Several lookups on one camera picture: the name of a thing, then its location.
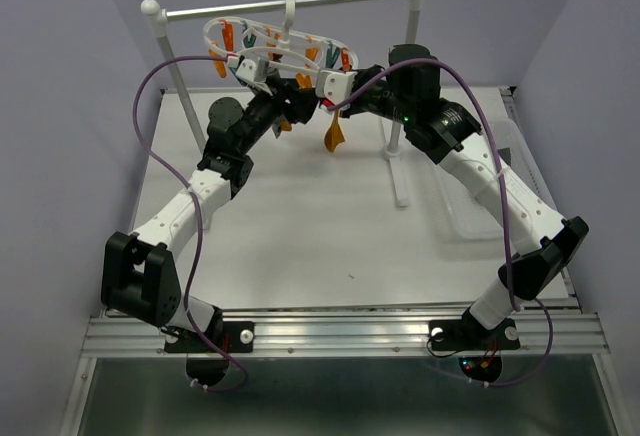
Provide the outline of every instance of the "orange clothespin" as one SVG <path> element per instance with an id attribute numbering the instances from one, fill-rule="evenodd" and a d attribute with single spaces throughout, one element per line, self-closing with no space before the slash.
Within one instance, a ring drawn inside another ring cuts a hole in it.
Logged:
<path id="1" fill-rule="evenodd" d="M 347 48 L 342 48 L 340 50 L 340 58 L 342 59 L 342 70 L 351 71 L 351 60 L 349 59 L 349 53 L 347 53 Z"/>
<path id="2" fill-rule="evenodd" d="M 307 74 L 296 74 L 296 81 L 298 82 L 298 86 L 300 87 L 300 89 L 311 88 L 311 76 Z"/>
<path id="3" fill-rule="evenodd" d="M 311 36 L 307 36 L 307 41 L 309 41 L 310 43 L 313 43 L 313 39 L 311 39 Z M 315 61 L 316 58 L 318 57 L 318 51 L 320 51 L 320 48 L 317 46 L 307 48 L 304 51 L 304 55 L 307 59 L 310 59 L 311 61 Z"/>
<path id="4" fill-rule="evenodd" d="M 307 41 L 313 43 L 313 39 L 311 39 L 311 36 L 307 36 Z M 311 61 L 315 61 L 318 57 L 318 51 L 320 51 L 320 48 L 318 47 L 307 48 L 304 51 L 304 56 Z M 309 75 L 298 73 L 296 74 L 296 81 L 298 82 L 298 86 L 302 89 L 308 89 L 312 87 L 311 76 Z"/>
<path id="5" fill-rule="evenodd" d="M 211 41 L 211 42 L 213 43 L 214 46 L 220 47 L 217 41 Z M 220 56 L 220 55 L 210 49 L 209 56 Z M 216 67 L 216 71 L 218 71 L 218 74 L 220 75 L 221 78 L 227 77 L 227 68 L 224 65 L 224 61 L 214 61 L 213 65 Z"/>
<path id="6" fill-rule="evenodd" d="M 291 123 L 283 118 L 280 121 L 280 129 L 282 131 L 291 131 L 291 129 L 292 129 Z"/>
<path id="7" fill-rule="evenodd" d="M 340 111 L 333 113 L 331 126 L 329 126 L 329 129 L 327 130 L 327 134 L 324 135 L 324 146 L 330 153 L 333 153 L 339 144 L 346 141 L 346 139 L 344 139 L 344 134 L 342 134 L 340 123 L 338 122 L 339 118 Z"/>
<path id="8" fill-rule="evenodd" d="M 267 36 L 271 37 L 271 30 L 267 27 L 264 28 L 267 31 Z M 274 39 L 280 39 L 280 33 L 275 33 L 273 35 Z M 267 46 L 269 46 L 270 48 L 275 48 L 276 45 L 273 43 L 267 43 Z M 276 53 L 269 53 L 269 59 L 271 61 L 280 61 L 282 59 L 282 55 L 281 54 L 276 54 Z"/>
<path id="9" fill-rule="evenodd" d="M 224 27 L 222 28 L 222 40 L 224 41 L 224 49 L 227 51 L 233 51 L 233 25 L 226 21 L 222 21 Z"/>

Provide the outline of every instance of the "black mounting base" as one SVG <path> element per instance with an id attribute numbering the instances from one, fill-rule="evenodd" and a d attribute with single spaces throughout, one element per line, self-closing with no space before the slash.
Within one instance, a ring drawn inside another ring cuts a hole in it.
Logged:
<path id="1" fill-rule="evenodd" d="M 495 329 L 481 336 L 468 331 L 462 319 L 443 319 L 429 323 L 429 343 L 432 351 L 485 351 L 494 341 L 498 341 L 500 351 L 520 349 L 520 340 L 513 319 L 505 319 Z"/>
<path id="2" fill-rule="evenodd" d="M 191 379 L 200 384 L 215 386 L 226 376 L 229 361 L 226 359 L 187 359 L 185 370 Z"/>
<path id="3" fill-rule="evenodd" d="M 253 341 L 243 343 L 240 340 L 240 333 L 244 330 L 254 332 L 255 323 L 253 321 L 225 321 L 222 332 L 214 343 L 226 353 L 252 353 Z M 168 354 L 200 354 L 212 353 L 196 333 L 182 331 L 175 343 L 165 343 L 164 351 Z"/>
<path id="4" fill-rule="evenodd" d="M 502 358 L 487 356 L 484 361 L 483 364 L 480 358 L 458 358 L 458 364 L 465 376 L 488 383 L 497 381 L 502 374 Z"/>

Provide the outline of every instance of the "black bracket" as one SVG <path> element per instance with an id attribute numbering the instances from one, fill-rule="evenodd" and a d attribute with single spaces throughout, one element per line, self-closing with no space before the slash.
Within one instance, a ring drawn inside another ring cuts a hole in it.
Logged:
<path id="1" fill-rule="evenodd" d="M 253 340 L 248 343 L 243 343 L 240 340 L 240 334 L 245 330 L 254 334 L 255 323 L 253 321 L 225 321 L 222 331 L 213 342 L 226 353 L 252 353 Z M 178 340 L 174 343 L 165 342 L 164 352 L 167 354 L 213 353 L 213 350 L 207 347 L 196 333 L 177 330 L 173 335 Z"/>
<path id="2" fill-rule="evenodd" d="M 429 323 L 430 349 L 432 351 L 484 351 L 498 342 L 500 351 L 520 349 L 520 339 L 513 319 L 505 319 L 491 331 L 479 336 L 469 330 L 463 319 L 443 319 Z"/>

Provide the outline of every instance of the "white pole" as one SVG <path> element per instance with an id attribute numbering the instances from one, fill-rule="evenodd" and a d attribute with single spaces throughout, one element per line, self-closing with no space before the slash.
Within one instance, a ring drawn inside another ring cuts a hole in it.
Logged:
<path id="1" fill-rule="evenodd" d="M 167 36 L 168 20 L 166 11 L 161 10 L 160 5 L 155 0 L 144 0 L 140 5 L 140 10 L 143 14 L 149 17 L 151 27 L 153 28 L 153 34 L 156 37 L 156 41 L 158 42 L 158 46 L 160 47 L 164 60 L 168 61 L 175 58 L 173 49 L 171 48 L 171 43 L 169 42 L 169 37 Z M 180 72 L 180 68 L 178 68 L 177 64 L 169 65 L 169 74 L 171 74 L 173 84 L 175 84 L 176 90 L 178 91 L 180 103 L 184 108 L 184 114 L 187 116 L 187 121 L 191 128 L 191 132 L 193 133 L 193 137 L 196 139 L 198 149 L 202 153 L 204 151 L 206 140 L 204 133 L 202 132 L 202 126 L 200 126 L 200 122 L 198 121 L 196 110 L 193 108 L 191 97 L 189 96 L 187 87 L 184 84 L 182 73 Z"/>
<path id="2" fill-rule="evenodd" d="M 418 23 L 420 22 L 420 11 L 424 0 L 409 0 L 409 19 L 407 21 L 407 32 L 404 38 L 405 43 L 415 43 L 416 35 L 418 34 Z M 386 153 L 389 157 L 399 156 L 400 148 L 398 142 L 400 140 L 400 131 L 402 130 L 402 123 L 393 122 L 391 126 L 391 136 L 389 137 L 389 144 L 386 148 Z"/>
<path id="3" fill-rule="evenodd" d="M 357 3 L 360 1 L 376 0 L 296 0 L 297 8 L 311 8 L 342 3 Z M 231 6 L 216 6 L 214 8 L 184 9 L 167 11 L 168 21 L 184 21 L 187 19 L 219 18 L 221 16 L 237 16 L 239 14 L 258 14 L 270 11 L 281 11 L 286 8 L 286 0 L 263 1 L 261 3 L 243 3 Z"/>

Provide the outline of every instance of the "zip tie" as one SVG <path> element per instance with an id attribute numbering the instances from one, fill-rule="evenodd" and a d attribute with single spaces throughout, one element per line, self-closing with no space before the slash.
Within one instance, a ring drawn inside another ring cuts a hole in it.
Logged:
<path id="1" fill-rule="evenodd" d="M 481 192 L 483 192 L 485 189 L 487 189 L 489 186 L 495 183 L 498 180 L 498 178 L 500 178 L 500 176 L 504 176 L 504 174 L 506 174 L 506 172 L 509 171 L 510 169 L 511 167 L 505 164 L 504 167 L 500 171 L 498 171 L 493 178 L 491 178 L 485 184 L 480 186 L 480 189 L 478 189 L 475 193 L 472 193 L 471 196 L 473 196 L 474 198 L 478 196 Z"/>

